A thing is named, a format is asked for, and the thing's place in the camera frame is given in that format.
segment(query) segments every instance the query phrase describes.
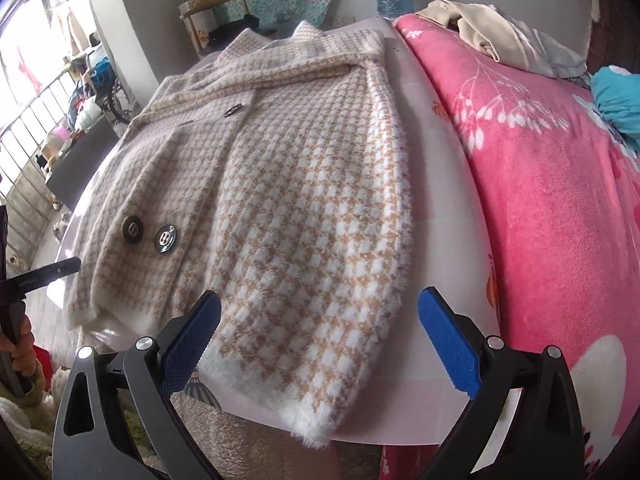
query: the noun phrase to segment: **dark button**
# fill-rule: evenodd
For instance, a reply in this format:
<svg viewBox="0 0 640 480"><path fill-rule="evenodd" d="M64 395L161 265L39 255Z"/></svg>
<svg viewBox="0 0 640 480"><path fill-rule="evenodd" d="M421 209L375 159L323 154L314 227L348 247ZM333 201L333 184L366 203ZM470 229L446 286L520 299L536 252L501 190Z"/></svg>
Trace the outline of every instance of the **dark button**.
<svg viewBox="0 0 640 480"><path fill-rule="evenodd" d="M178 242L178 229L171 224L163 225L156 233L154 245L160 254L170 253Z"/></svg>
<svg viewBox="0 0 640 480"><path fill-rule="evenodd" d="M236 106L232 106L225 112L225 117L231 117L234 114L237 114L240 110L242 110L242 104L238 103Z"/></svg>
<svg viewBox="0 0 640 480"><path fill-rule="evenodd" d="M137 244L142 240L143 225L142 220L135 216L127 216L122 221L122 236L129 244Z"/></svg>

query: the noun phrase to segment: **bed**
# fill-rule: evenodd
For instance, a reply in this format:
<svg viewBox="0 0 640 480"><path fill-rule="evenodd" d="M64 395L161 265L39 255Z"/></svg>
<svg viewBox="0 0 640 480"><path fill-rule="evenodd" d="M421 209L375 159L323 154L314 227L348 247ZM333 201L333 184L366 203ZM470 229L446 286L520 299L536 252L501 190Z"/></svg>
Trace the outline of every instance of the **bed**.
<svg viewBox="0 0 640 480"><path fill-rule="evenodd" d="M464 146L494 251L500 329L514 348L557 344L572 372L587 473L640 404L640 174L591 93L498 64L408 14L396 30Z"/></svg>
<svg viewBox="0 0 640 480"><path fill-rule="evenodd" d="M332 438L399 446L437 444L462 412L466 396L453 389L420 327L416 298L423 288L434 285L457 312L472 317L484 333L498 333L493 258L463 150L439 112L424 107L425 102L437 99L433 86L385 20L365 20L330 34L356 28L376 28L385 37L387 73L409 146L414 251L404 301L380 359ZM60 258L73 253L83 209L72 219ZM62 304L60 291L57 297ZM108 314L84 328L114 350L128 348L139 336ZM289 429L267 407L211 380L202 370L200 380L226 412Z"/></svg>

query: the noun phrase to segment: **pink floral bedspread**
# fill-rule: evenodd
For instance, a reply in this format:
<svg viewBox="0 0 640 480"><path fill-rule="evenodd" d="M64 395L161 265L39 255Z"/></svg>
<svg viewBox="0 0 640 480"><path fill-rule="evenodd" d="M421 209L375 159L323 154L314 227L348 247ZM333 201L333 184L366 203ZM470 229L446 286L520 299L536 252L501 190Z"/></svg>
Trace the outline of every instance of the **pink floral bedspread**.
<svg viewBox="0 0 640 480"><path fill-rule="evenodd" d="M442 99L425 105L466 149L501 332L514 348L564 352L591 472L640 404L639 161L589 91L500 65L412 14L396 29Z"/></svg>

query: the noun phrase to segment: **human hand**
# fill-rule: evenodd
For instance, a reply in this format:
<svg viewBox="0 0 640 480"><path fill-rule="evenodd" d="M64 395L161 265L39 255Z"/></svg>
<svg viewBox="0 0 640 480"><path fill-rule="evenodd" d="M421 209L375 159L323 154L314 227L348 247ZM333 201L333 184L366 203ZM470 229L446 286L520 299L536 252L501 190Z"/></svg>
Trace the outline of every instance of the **human hand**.
<svg viewBox="0 0 640 480"><path fill-rule="evenodd" d="M0 351L11 352L12 368L25 377L32 376L36 371L36 352L33 349L35 339L31 332L31 321L24 316L20 324L20 341L14 345L4 334L0 334Z"/></svg>

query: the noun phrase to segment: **beige clothing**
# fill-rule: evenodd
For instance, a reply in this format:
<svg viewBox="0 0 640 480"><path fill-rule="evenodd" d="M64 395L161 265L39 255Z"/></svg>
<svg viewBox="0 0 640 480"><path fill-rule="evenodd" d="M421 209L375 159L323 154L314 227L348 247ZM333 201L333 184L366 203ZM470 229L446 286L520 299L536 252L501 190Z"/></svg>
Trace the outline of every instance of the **beige clothing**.
<svg viewBox="0 0 640 480"><path fill-rule="evenodd" d="M209 288L222 320L199 367L327 443L408 267L408 165L383 45L377 30L327 36L306 22L288 40L246 30L215 64L165 80L82 216L68 324L108 312L154 335ZM143 223L135 245L129 215ZM178 243L159 254L165 224Z"/></svg>
<svg viewBox="0 0 640 480"><path fill-rule="evenodd" d="M84 49L89 48L89 40L69 7L62 5L53 9L51 28L62 37L70 56L77 56Z"/></svg>
<svg viewBox="0 0 640 480"><path fill-rule="evenodd" d="M573 50L494 6L434 0L417 15L443 27L456 24L462 41L498 63L551 78L587 71L584 58Z"/></svg>

